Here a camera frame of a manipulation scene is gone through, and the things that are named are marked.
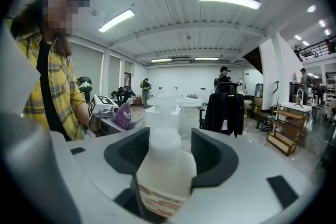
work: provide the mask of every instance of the long brown hair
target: long brown hair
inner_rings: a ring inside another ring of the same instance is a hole
[[[10,29],[14,38],[29,34],[30,32],[34,31],[36,27],[41,29],[43,23],[42,9],[47,1],[48,0],[32,1],[19,15],[14,18]],[[56,53],[58,55],[64,57],[71,55],[71,49],[67,40],[67,35],[59,34],[55,46]]]

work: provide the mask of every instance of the black chair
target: black chair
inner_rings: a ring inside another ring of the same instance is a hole
[[[237,93],[237,86],[238,84],[234,83],[234,82],[222,82],[219,84],[215,84],[215,93],[224,93],[224,92],[228,92],[229,94],[235,94]],[[205,108],[202,106],[198,106],[197,107],[198,110],[200,111],[200,117],[199,117],[199,128],[200,129],[204,129],[205,128],[205,119],[202,119],[202,113],[203,111],[205,111]]]

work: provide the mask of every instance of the wooden rack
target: wooden rack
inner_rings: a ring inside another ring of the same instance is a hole
[[[281,110],[280,105],[273,106],[271,120],[273,127],[268,132],[266,140],[287,156],[292,154],[301,141],[305,120],[305,114]]]

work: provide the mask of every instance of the black jacket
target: black jacket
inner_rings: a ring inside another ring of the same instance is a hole
[[[242,94],[213,93],[205,114],[205,129],[221,132],[223,121],[228,120],[228,134],[242,135],[244,129],[244,99]]]

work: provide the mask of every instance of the faucet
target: faucet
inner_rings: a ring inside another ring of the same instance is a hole
[[[302,98],[299,98],[299,91],[302,92]],[[296,95],[297,95],[297,97],[299,98],[300,103],[299,103],[299,104],[295,104],[294,106],[299,105],[299,106],[301,106],[301,107],[303,108],[303,106],[302,106],[302,105],[303,105],[303,95],[304,95],[303,90],[302,90],[302,89],[299,89],[298,92],[296,93]]]

